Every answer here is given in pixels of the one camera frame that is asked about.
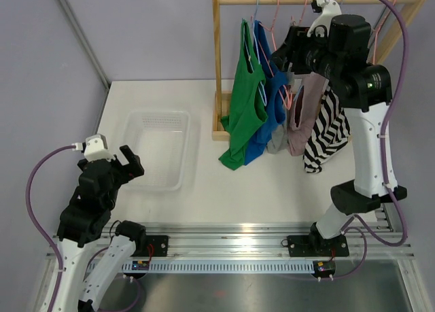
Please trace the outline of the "blue tank top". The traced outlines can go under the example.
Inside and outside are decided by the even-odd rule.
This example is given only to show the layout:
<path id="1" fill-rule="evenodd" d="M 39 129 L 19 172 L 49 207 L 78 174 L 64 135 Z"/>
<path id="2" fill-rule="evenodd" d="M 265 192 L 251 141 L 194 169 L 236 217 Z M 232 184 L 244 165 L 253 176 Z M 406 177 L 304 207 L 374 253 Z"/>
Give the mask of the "blue tank top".
<path id="1" fill-rule="evenodd" d="M 267 120 L 249 140 L 244 165 L 248 165 L 264 153 L 267 143 L 271 140 L 272 132 L 283 122 L 283 101 L 279 91 L 288 82 L 286 74 L 281 72 L 273 61 L 270 60 L 271 51 L 268 46 L 266 33 L 258 20 L 255 21 L 255 34 L 258 40 L 260 63 L 266 78 L 264 87 L 267 97 L 267 105 L 265 107 Z"/>

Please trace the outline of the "green tank top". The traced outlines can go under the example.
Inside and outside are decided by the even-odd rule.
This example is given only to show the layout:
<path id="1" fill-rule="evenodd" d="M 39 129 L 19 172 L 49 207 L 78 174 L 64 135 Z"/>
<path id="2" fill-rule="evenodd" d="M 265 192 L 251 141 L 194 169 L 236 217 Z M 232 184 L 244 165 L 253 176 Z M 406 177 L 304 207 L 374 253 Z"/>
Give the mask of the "green tank top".
<path id="1" fill-rule="evenodd" d="M 219 157 L 219 161 L 233 171 L 244 165 L 249 140 L 267 120 L 258 89 L 260 81 L 265 84 L 265 75 L 256 58 L 249 23 L 242 20 L 230 112 L 221 118 L 230 140 L 228 149 Z"/>

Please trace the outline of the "grey tank top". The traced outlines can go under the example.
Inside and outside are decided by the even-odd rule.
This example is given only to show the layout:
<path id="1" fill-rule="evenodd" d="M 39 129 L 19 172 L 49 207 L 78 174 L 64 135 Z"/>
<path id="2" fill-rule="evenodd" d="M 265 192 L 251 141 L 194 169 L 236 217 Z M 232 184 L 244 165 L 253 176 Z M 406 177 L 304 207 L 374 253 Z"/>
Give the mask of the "grey tank top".
<path id="1" fill-rule="evenodd" d="M 287 94 L 285 91 L 289 93 L 290 104 L 293 103 L 293 85 L 294 85 L 294 74 L 290 71 L 287 72 L 288 84 L 285 86 L 285 89 L 281 89 L 281 92 L 285 95 L 284 98 L 287 98 Z M 271 134 L 271 140 L 267 143 L 267 151 L 269 154 L 276 154 L 277 152 L 287 149 L 289 146 L 288 139 L 288 119 L 289 119 L 289 109 L 285 107 L 285 104 L 282 104 L 282 110 L 284 112 L 284 119 L 281 124 L 277 126 L 277 128 Z"/>

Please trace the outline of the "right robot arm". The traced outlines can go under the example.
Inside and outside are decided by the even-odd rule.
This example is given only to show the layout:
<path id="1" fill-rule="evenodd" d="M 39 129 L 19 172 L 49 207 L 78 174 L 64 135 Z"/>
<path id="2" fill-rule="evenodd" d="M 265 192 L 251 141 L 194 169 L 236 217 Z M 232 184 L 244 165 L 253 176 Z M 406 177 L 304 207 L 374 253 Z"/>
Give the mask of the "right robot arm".
<path id="1" fill-rule="evenodd" d="M 309 234 L 288 237 L 291 257 L 347 257 L 343 231 L 352 217 L 407 197 L 395 179 L 387 140 L 391 78 L 384 66 L 367 61 L 370 32 L 370 24 L 353 14 L 312 29 L 291 26 L 271 56 L 281 70 L 314 72 L 329 81 L 350 126 L 355 162 L 355 178 L 331 188 L 332 204 Z"/>

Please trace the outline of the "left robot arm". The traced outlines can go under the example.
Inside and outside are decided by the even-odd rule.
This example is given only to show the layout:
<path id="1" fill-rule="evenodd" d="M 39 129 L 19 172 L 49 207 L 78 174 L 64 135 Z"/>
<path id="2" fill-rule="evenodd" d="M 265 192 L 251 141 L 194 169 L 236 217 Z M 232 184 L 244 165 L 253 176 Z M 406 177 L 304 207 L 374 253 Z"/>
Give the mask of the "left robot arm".
<path id="1" fill-rule="evenodd" d="M 78 185 L 60 215 L 58 272 L 50 283 L 55 300 L 49 303 L 49 311 L 97 311 L 122 263 L 130 256 L 140 256 L 147 247 L 145 226 L 123 221 L 97 267 L 86 274 L 118 190 L 145 173 L 140 158 L 127 145 L 120 147 L 127 164 L 110 154 L 106 145 L 94 152 L 90 148 L 87 142 L 84 159 L 77 164 L 81 171 Z"/>

